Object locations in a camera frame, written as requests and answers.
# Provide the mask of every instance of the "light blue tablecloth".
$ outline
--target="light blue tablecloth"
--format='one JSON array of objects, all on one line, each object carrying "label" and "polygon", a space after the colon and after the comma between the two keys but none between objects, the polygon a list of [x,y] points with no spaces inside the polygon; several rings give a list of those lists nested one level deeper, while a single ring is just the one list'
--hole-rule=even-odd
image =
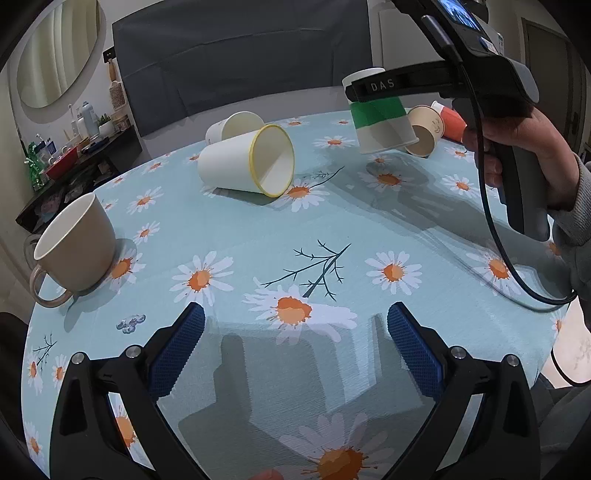
[{"label": "light blue tablecloth", "polygon": [[[71,355],[105,358],[143,345],[191,300],[205,308],[206,331],[158,404],[214,480],[266,468],[286,480],[323,479],[329,456],[342,465],[332,480],[380,478],[432,406],[385,331],[395,301],[474,357],[517,354],[533,383],[564,309],[529,299],[499,260],[472,155],[445,140],[428,159],[360,155],[348,112],[280,124],[297,166],[274,201],[204,186],[203,142],[97,189],[119,239],[115,268],[76,301],[37,305],[27,339],[22,413],[44,472]],[[492,210],[517,269],[538,291],[565,295],[568,272],[553,244],[510,230],[495,193]],[[58,292],[46,279],[42,296]]]}]

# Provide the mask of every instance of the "round mirror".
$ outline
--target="round mirror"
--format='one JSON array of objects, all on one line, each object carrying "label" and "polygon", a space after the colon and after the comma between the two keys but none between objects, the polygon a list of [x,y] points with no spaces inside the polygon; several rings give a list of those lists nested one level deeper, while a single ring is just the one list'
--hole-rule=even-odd
[{"label": "round mirror", "polygon": [[70,88],[90,57],[99,32],[97,0],[66,0],[39,24],[17,71],[24,104],[42,108]]}]

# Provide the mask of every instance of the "red bowl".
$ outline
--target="red bowl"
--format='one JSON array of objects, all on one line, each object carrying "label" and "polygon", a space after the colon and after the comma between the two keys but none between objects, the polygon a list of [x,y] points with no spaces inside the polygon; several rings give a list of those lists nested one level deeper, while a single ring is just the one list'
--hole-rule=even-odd
[{"label": "red bowl", "polygon": [[52,180],[57,180],[76,164],[76,160],[78,160],[78,152],[75,148],[71,148],[65,155],[62,155],[58,161],[47,169],[47,176]]}]

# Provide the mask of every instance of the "mug handle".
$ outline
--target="mug handle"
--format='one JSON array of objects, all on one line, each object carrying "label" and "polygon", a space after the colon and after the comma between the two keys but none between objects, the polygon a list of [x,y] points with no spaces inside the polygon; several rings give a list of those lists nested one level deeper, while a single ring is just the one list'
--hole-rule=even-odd
[{"label": "mug handle", "polygon": [[70,298],[74,294],[69,290],[66,290],[64,293],[62,293],[58,298],[56,298],[54,300],[42,299],[35,291],[35,282],[37,281],[37,278],[39,277],[39,275],[41,275],[42,273],[46,273],[45,270],[43,270],[41,268],[41,265],[36,265],[35,268],[33,268],[33,271],[31,273],[31,278],[29,279],[29,290],[31,290],[31,295],[33,296],[33,299],[39,305],[41,305],[42,307],[45,307],[46,309],[53,309],[55,307],[59,307],[60,305],[63,305],[65,302],[70,300]]}]

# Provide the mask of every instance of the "bottle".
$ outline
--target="bottle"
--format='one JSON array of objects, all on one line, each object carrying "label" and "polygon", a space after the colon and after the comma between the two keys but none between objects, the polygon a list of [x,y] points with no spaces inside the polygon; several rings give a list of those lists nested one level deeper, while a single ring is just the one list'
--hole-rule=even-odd
[{"label": "bottle", "polygon": [[95,109],[88,102],[82,104],[82,117],[84,117],[84,125],[88,136],[92,139],[99,134],[99,126],[96,122]]}]

